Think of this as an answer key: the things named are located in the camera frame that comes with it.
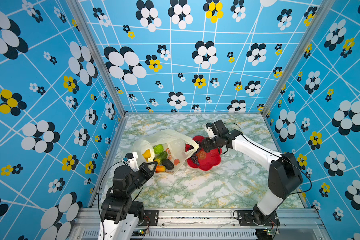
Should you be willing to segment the dark purple grapes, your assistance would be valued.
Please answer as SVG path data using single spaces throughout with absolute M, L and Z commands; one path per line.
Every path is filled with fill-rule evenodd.
M 199 158 L 198 158 L 198 153 L 200 152 L 201 150 L 201 147 L 199 146 L 198 149 L 192 154 L 191 156 L 191 161 L 193 164 L 195 164 L 196 166 L 199 166 L 200 163 L 199 163 Z

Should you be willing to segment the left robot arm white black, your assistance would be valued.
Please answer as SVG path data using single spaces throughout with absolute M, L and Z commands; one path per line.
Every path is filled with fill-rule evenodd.
M 114 171 L 113 186 L 98 204 L 100 215 L 99 240 L 129 240 L 138 224 L 144 220 L 144 203 L 132 198 L 136 190 L 154 175 L 157 162 L 142 163 L 136 172 L 122 164 Z

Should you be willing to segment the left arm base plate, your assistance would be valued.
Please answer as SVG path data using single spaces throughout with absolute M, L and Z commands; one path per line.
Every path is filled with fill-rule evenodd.
M 159 220 L 159 210 L 145 210 L 142 221 L 138 223 L 138 226 L 151 227 L 157 226 Z

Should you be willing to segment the yellowish plastic bag orange print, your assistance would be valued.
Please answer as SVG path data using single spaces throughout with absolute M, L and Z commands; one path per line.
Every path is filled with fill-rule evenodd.
M 173 170 L 166 170 L 158 174 L 169 175 L 175 174 L 199 147 L 199 144 L 191 137 L 175 130 L 165 129 L 149 136 L 140 137 L 132 145 L 130 152 L 136 152 L 138 154 L 139 157 L 137 161 L 139 165 L 142 163 L 150 163 L 153 162 L 157 156 L 154 153 L 154 146 L 156 145 L 163 145 L 164 151 L 168 153 L 167 159 L 171 160 L 175 165 Z M 143 153 L 148 149 L 151 151 L 151 157 L 146 161 Z

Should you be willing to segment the green cucumber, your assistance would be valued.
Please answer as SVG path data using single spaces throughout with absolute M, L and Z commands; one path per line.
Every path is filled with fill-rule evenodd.
M 163 160 L 167 159 L 167 157 L 168 157 L 168 153 L 164 151 L 154 158 L 154 162 L 157 162 L 158 165 L 162 165 Z

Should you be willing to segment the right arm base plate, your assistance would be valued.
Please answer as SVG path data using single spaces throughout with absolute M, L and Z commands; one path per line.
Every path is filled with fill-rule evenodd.
M 262 224 L 257 224 L 252 215 L 252 210 L 235 210 L 233 213 L 234 219 L 239 221 L 241 227 L 269 227 L 275 228 L 279 227 L 280 220 L 276 212 L 273 212 L 268 216 L 268 218 L 262 222 Z

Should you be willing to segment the yellow bell pepper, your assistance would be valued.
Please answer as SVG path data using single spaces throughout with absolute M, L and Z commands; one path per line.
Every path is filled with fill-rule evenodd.
M 151 151 L 148 149 L 143 153 L 143 157 L 146 161 L 148 161 L 151 157 Z

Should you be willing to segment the red flower-shaped plate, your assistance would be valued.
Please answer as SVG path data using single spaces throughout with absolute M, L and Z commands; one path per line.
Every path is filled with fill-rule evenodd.
M 199 144 L 199 146 L 201 147 L 201 143 L 204 138 L 205 137 L 203 137 L 203 136 L 195 136 L 195 137 L 193 137 L 193 140 L 197 144 Z M 221 163 L 221 154 L 222 154 L 221 149 L 211 150 L 209 153 L 207 153 L 207 158 L 205 160 L 199 161 L 199 163 L 200 163 L 199 166 L 196 166 L 195 164 L 192 163 L 192 161 L 190 159 L 191 157 L 187 159 L 187 164 L 189 167 L 191 167 L 193 169 L 209 171 L 213 167 L 218 166 Z

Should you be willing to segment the green bumpy fruit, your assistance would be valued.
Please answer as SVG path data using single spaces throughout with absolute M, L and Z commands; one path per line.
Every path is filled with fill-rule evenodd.
M 163 145 L 156 145 L 154 146 L 154 153 L 156 155 L 160 155 L 164 151 Z

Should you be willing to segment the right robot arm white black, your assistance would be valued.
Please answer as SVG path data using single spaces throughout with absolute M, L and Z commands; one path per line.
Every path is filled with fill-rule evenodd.
M 240 152 L 262 166 L 268 173 L 267 191 L 250 211 L 249 219 L 257 226 L 266 225 L 277 208 L 294 194 L 303 194 L 313 187 L 308 174 L 298 167 L 295 155 L 270 150 L 238 130 L 223 131 L 206 128 L 208 137 L 201 141 L 205 152 L 226 147 Z

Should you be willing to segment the dark avocado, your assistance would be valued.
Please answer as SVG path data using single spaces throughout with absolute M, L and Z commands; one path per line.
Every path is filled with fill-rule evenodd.
M 162 160 L 162 165 L 166 168 L 166 170 L 173 170 L 175 165 L 174 163 L 169 159 Z

